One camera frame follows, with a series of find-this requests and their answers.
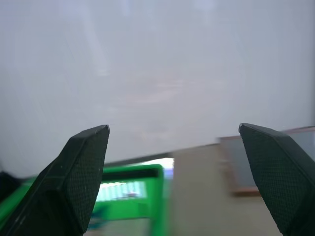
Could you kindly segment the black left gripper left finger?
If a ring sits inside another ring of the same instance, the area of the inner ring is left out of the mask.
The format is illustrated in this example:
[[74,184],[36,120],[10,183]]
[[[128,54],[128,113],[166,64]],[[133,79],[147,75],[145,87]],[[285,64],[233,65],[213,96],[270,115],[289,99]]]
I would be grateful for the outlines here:
[[0,236],[83,236],[102,181],[108,125],[72,136],[35,179]]

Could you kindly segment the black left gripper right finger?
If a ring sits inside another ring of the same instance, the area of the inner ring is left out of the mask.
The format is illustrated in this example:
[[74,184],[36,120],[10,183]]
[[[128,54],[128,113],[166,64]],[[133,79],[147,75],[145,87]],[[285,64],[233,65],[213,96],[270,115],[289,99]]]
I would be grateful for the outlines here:
[[255,184],[283,236],[315,236],[315,161],[287,134],[239,125]]

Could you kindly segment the green plastic basket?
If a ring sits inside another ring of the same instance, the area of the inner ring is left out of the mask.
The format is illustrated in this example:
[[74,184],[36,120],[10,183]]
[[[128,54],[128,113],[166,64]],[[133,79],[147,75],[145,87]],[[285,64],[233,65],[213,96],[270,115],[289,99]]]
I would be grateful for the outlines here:
[[[25,183],[0,204],[0,229],[33,182]],[[158,164],[103,170],[83,236],[166,236],[163,189],[164,173]]]

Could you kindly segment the grey panel with wooden frame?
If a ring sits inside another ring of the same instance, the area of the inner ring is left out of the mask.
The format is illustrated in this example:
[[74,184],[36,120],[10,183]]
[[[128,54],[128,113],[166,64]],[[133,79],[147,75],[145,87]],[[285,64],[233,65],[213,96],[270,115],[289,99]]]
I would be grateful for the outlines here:
[[[315,161],[315,126],[286,130],[288,134]],[[222,171],[228,190],[235,197],[259,197],[252,177],[243,141],[240,136],[220,138]]]

